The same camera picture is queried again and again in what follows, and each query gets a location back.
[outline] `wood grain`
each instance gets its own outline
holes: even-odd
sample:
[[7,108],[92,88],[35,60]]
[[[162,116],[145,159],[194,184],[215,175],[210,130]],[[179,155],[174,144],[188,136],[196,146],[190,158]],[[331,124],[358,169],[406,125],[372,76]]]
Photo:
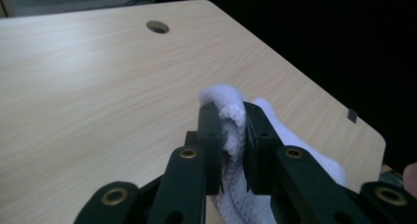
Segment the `wood grain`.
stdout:
[[268,100],[340,162],[349,189],[378,180],[381,135],[206,0],[3,19],[0,30],[1,223],[72,223],[100,187],[156,178],[212,84]]

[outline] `white towel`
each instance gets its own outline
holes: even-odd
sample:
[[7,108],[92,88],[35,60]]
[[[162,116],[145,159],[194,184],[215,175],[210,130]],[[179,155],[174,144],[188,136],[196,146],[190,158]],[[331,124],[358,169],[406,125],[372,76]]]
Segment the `white towel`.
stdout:
[[[211,202],[226,224],[276,223],[270,210],[270,196],[255,196],[246,190],[243,155],[246,141],[245,96],[229,84],[215,84],[200,93],[200,104],[213,102],[219,111],[222,130],[227,132],[224,145],[230,157],[223,165],[224,193],[211,197]],[[343,168],[334,160],[323,156],[287,129],[276,117],[268,102],[258,98],[252,103],[266,113],[278,136],[286,145],[296,145],[308,150],[340,185],[346,186]]]

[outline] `dark wall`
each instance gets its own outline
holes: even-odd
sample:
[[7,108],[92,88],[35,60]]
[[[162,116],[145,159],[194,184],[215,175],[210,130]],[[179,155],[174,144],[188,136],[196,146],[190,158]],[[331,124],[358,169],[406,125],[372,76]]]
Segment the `dark wall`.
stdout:
[[417,161],[417,0],[210,1]]

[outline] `wooden table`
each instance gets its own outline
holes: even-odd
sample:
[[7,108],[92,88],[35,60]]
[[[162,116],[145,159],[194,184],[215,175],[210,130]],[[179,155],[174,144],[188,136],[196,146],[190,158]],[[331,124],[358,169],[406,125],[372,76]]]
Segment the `wooden table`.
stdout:
[[102,186],[158,177],[213,84],[267,99],[349,189],[378,180],[381,135],[209,1],[12,18],[0,20],[0,222],[72,223]]

